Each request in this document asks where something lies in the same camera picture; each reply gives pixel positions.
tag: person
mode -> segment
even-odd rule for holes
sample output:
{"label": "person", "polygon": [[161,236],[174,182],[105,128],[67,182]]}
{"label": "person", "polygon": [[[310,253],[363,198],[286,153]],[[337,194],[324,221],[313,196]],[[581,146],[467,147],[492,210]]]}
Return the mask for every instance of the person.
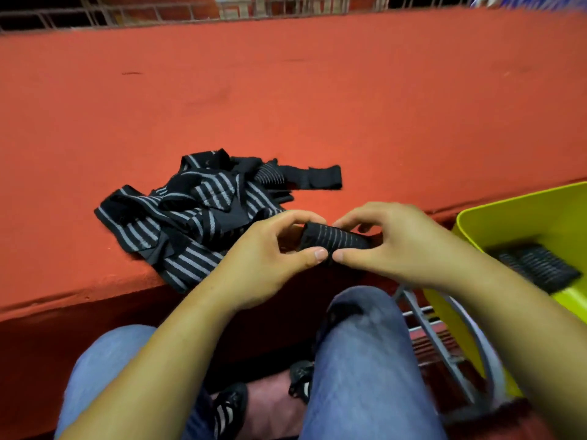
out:
{"label": "person", "polygon": [[[229,392],[228,406],[216,412],[220,422],[214,422],[202,380],[236,312],[266,301],[293,275],[327,258],[322,247],[280,250],[281,241],[299,234],[298,224],[308,221],[325,223],[308,211],[254,223],[157,329],[131,325],[99,338],[75,365],[55,437],[234,437],[231,424],[242,399]],[[582,321],[413,206],[368,203],[334,226],[360,232],[381,227],[380,245],[338,250],[334,261],[453,296],[552,430],[560,438],[587,438]],[[300,438],[446,438],[393,299],[377,288],[355,286],[334,298],[329,316],[332,324],[319,335]]]}

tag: person's left hand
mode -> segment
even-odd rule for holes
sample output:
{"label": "person's left hand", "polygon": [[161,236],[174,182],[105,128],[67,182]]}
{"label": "person's left hand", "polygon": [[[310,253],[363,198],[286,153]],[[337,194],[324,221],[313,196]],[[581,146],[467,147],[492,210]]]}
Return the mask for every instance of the person's left hand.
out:
{"label": "person's left hand", "polygon": [[292,240],[299,241],[302,229],[296,224],[308,221],[326,224],[326,219],[318,214],[302,210],[286,211],[255,222],[201,286],[215,288],[213,293],[221,294],[234,310],[265,302],[294,274],[328,257],[327,250],[322,247],[289,253],[280,250],[295,246]]}

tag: forearm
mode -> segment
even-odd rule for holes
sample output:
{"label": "forearm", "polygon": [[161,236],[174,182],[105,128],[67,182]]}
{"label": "forearm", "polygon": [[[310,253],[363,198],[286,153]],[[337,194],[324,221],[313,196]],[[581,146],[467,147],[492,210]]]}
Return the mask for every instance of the forearm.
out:
{"label": "forearm", "polygon": [[219,295],[206,281],[194,289],[61,438],[179,438],[233,315]]}
{"label": "forearm", "polygon": [[562,438],[587,435],[587,325],[489,256],[470,260],[451,294]]}

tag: blue denim jeans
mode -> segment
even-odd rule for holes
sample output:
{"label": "blue denim jeans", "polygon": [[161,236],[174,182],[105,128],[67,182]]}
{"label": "blue denim jeans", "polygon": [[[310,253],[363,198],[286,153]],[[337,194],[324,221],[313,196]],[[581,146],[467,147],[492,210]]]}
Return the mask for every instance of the blue denim jeans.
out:
{"label": "blue denim jeans", "polygon": [[[378,288],[356,286],[330,305],[351,314],[318,339],[312,395],[301,440],[446,439],[412,350],[400,309]],[[65,391],[58,438],[155,331],[128,325],[96,340],[78,359]],[[212,440],[211,401],[202,390],[182,440]]]}

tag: person's right arm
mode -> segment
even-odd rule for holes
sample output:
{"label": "person's right arm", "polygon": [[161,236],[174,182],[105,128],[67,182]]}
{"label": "person's right arm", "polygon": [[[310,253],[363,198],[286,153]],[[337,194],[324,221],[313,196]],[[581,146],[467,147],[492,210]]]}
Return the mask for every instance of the person's right arm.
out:
{"label": "person's right arm", "polygon": [[373,202],[334,223],[383,243],[342,249],[341,264],[448,293],[479,324],[524,395],[560,438],[587,438],[587,324],[499,261],[411,205]]}

